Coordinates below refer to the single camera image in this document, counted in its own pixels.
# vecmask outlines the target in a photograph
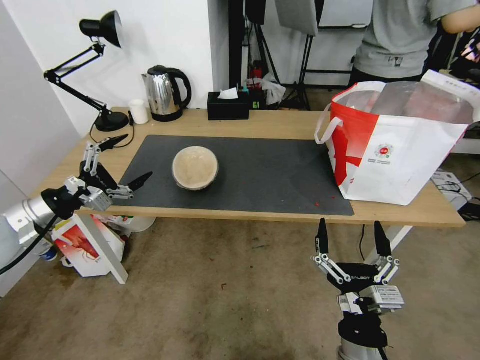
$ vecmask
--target white cup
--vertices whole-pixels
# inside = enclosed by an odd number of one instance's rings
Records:
[[[149,122],[149,113],[145,107],[145,101],[140,99],[132,100],[128,103],[128,107],[135,124],[142,125]]]

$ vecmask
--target lamp arm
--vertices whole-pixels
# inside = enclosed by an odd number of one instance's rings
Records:
[[[72,57],[71,59],[65,61],[64,63],[60,64],[59,66],[51,69],[51,70],[47,70],[45,71],[45,73],[43,74],[43,77],[45,78],[45,80],[47,80],[49,83],[52,83],[56,86],[58,86],[59,88],[65,90],[67,93],[69,94],[72,94],[74,97],[82,100],[83,102],[87,103],[88,105],[90,105],[91,107],[97,109],[98,111],[102,112],[102,111],[106,111],[107,110],[107,105],[106,104],[100,104],[99,102],[93,100],[92,98],[86,96],[86,95],[83,95],[81,92],[75,90],[74,88],[72,88],[71,86],[68,86],[67,84],[63,83],[62,82],[62,78],[68,76],[69,74],[73,73],[74,71],[84,67],[85,65],[91,63],[92,61],[98,59],[98,58],[101,58],[104,54],[104,48],[105,48],[105,45],[103,45],[102,43],[100,43],[99,41],[98,42],[95,42],[91,47],[89,47],[87,50],[81,52],[80,54],[78,54],[77,56],[74,56]],[[65,70],[65,67],[68,65],[68,64],[71,64],[72,62],[74,62],[75,60],[81,58],[82,56],[88,54],[89,52],[91,51],[94,51],[96,52],[96,56],[88,59],[87,61],[77,65],[77,66],[74,66],[72,68],[70,68],[67,72],[64,72],[63,74],[58,74],[58,72],[62,71],[62,70]]]

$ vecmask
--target black desk mat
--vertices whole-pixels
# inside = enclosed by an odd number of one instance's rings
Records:
[[[206,189],[185,190],[172,175],[175,155],[189,146],[213,151],[219,170]],[[353,215],[340,193],[326,146],[313,140],[149,135],[120,183],[153,171],[132,200],[115,205],[259,213]]]

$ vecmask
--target black desk lamp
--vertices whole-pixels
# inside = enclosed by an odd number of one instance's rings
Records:
[[[111,11],[104,17],[102,17],[100,21],[86,19],[81,20],[80,31],[82,32],[82,34],[90,38],[90,40],[93,42],[93,45],[84,52],[81,52],[80,54],[71,58],[70,60],[67,60],[63,64],[60,64],[56,68],[45,71],[43,76],[50,83],[55,84],[59,88],[65,90],[66,92],[87,103],[91,107],[97,109],[100,114],[95,120],[95,126],[99,131],[111,132],[119,130],[129,124],[129,118],[127,115],[122,112],[111,112],[107,108],[106,103],[94,100],[86,95],[83,95],[81,92],[75,90],[74,88],[71,88],[70,86],[62,82],[62,79],[67,75],[70,75],[71,73],[103,56],[105,44],[102,44],[100,42],[100,38],[104,38],[110,44],[121,48],[122,22],[120,21],[119,13],[116,11]],[[91,51],[95,52],[96,56],[86,60],[80,65],[67,66],[68,64],[71,64],[75,60],[81,58],[82,56],[88,54]]]

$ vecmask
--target stainless steel kettle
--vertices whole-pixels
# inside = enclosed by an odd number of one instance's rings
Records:
[[[160,122],[178,119],[192,99],[192,87],[189,78],[180,70],[162,65],[148,69],[141,75],[145,83],[150,104],[151,117]],[[182,101],[175,79],[181,79],[186,88],[186,99]]]

